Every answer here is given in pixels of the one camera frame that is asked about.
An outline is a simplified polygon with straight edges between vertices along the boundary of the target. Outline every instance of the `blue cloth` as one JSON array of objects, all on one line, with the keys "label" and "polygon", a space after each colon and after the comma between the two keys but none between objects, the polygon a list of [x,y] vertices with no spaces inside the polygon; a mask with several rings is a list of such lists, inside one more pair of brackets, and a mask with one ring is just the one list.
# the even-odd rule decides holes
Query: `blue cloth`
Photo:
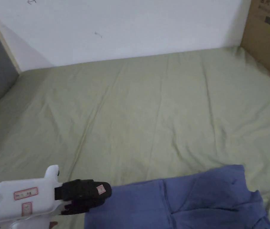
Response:
[{"label": "blue cloth", "polygon": [[186,177],[113,187],[85,215],[85,229],[270,229],[259,191],[244,167],[229,165]]}]

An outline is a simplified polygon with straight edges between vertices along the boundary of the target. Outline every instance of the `sticker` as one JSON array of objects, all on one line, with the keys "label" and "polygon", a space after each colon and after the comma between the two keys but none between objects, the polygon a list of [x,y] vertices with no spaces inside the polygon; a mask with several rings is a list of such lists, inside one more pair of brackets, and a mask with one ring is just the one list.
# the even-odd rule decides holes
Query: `sticker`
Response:
[{"label": "sticker", "polygon": [[105,193],[106,192],[103,184],[101,184],[100,186],[98,186],[97,187],[97,190],[98,190],[99,195],[101,195],[102,193]]},{"label": "sticker", "polygon": [[21,205],[21,216],[32,215],[32,202],[23,203]]},{"label": "sticker", "polygon": [[30,196],[36,196],[37,194],[38,194],[37,187],[14,192],[14,200],[21,200],[24,198],[28,198]]}]

